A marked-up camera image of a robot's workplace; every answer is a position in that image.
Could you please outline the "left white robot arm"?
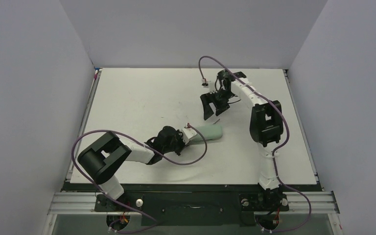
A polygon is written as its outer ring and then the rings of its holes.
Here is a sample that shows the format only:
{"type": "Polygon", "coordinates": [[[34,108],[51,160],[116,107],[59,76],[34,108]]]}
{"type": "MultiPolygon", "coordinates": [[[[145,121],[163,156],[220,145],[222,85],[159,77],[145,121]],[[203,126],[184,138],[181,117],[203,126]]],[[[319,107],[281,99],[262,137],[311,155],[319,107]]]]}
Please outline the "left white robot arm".
{"type": "Polygon", "coordinates": [[[165,126],[157,136],[142,144],[121,140],[117,134],[108,131],[84,149],[77,160],[102,192],[119,199],[124,188],[115,174],[125,161],[154,165],[167,153],[174,152],[179,156],[197,134],[190,131],[190,128],[177,130],[165,126]]]}

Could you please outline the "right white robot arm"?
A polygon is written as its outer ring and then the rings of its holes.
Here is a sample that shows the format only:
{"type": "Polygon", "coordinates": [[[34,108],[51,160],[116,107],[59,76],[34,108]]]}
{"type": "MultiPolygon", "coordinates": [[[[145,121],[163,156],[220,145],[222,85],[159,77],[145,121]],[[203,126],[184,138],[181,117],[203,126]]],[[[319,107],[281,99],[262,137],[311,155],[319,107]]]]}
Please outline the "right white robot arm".
{"type": "Polygon", "coordinates": [[[220,84],[219,89],[210,87],[207,93],[200,95],[204,120],[228,110],[229,100],[237,96],[251,109],[249,132],[252,140],[258,145],[260,158],[258,184],[263,189],[278,188],[280,182],[273,162],[274,156],[270,153],[268,145],[273,142],[279,143],[283,134],[281,104],[277,100],[268,102],[258,96],[256,89],[241,71],[231,74],[227,70],[222,70],[217,74],[217,81],[220,84]]]}

